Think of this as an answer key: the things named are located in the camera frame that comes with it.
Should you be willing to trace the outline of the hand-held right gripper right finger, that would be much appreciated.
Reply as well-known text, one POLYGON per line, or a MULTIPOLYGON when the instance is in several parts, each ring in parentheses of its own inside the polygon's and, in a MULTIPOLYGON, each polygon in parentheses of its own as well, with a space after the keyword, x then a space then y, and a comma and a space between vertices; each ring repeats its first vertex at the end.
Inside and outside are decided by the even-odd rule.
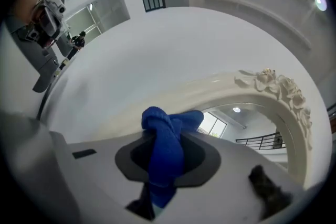
POLYGON ((199 132, 182 132, 183 174, 175 179, 175 187, 199 187, 219 170, 221 156, 214 137, 199 132))

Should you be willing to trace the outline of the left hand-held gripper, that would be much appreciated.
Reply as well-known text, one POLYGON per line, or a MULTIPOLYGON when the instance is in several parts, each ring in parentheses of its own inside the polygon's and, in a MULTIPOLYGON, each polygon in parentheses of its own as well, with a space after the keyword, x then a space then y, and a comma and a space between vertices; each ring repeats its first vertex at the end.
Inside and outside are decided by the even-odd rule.
POLYGON ((29 41, 19 36, 26 26, 24 23, 14 16, 5 19, 14 42, 39 73, 33 87, 33 91, 37 93, 42 93, 49 87, 59 66, 55 52, 48 47, 65 32, 65 11, 65 0, 38 0, 25 36, 29 41))

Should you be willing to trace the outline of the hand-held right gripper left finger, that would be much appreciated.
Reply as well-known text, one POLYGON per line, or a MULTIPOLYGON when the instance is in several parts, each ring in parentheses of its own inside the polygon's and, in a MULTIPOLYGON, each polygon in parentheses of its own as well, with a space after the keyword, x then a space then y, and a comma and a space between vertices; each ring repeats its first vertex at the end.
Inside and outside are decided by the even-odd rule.
POLYGON ((131 181, 149 181, 149 162, 151 160, 155 131, 141 131, 124 137, 128 139, 126 145, 118 149, 115 154, 115 164, 120 172, 131 181))

